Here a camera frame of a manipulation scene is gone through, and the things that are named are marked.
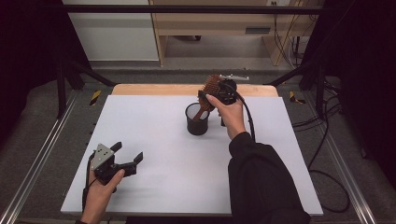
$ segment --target black cup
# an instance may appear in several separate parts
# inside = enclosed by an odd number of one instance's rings
[[[202,135],[207,131],[208,111],[205,111],[199,119],[193,119],[198,114],[200,108],[199,103],[190,104],[186,108],[187,130],[193,135]]]

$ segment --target brown brush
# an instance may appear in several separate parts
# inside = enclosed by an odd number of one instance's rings
[[[219,92],[219,81],[222,81],[220,78],[220,75],[212,75],[209,76],[206,80],[206,83],[201,91],[198,91],[198,97],[199,97],[199,104],[201,106],[200,110],[198,111],[197,115],[193,118],[194,120],[200,119],[202,114],[207,111],[210,112],[215,107],[207,101],[205,95],[210,94],[210,95],[217,95]]]

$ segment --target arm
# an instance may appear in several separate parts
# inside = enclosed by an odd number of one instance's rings
[[[232,139],[228,170],[234,223],[309,223],[283,161],[271,146],[255,143],[246,132],[242,102],[224,105],[213,96],[206,98]]]
[[[99,223],[105,214],[106,207],[110,201],[114,188],[121,182],[125,171],[119,170],[106,185],[102,185],[95,179],[95,174],[90,171],[90,189],[88,191],[87,202],[80,223]]]

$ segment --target white tabletop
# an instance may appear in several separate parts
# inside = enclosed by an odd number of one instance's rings
[[[256,141],[272,145],[285,162],[304,210],[310,215],[323,215],[282,98],[245,99],[253,117]],[[188,133],[184,112],[196,101],[196,96],[108,96],[61,211],[81,214],[88,157],[99,143],[111,147],[121,141],[123,147],[116,153],[116,163],[132,161],[141,151],[144,159],[138,164],[136,175],[121,181],[107,207],[108,213],[230,215],[230,139],[220,126],[216,110],[209,116],[207,133]]]

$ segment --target black jacket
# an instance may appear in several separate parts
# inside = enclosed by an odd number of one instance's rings
[[[230,143],[230,153],[233,223],[309,223],[293,179],[273,147],[240,133]]]

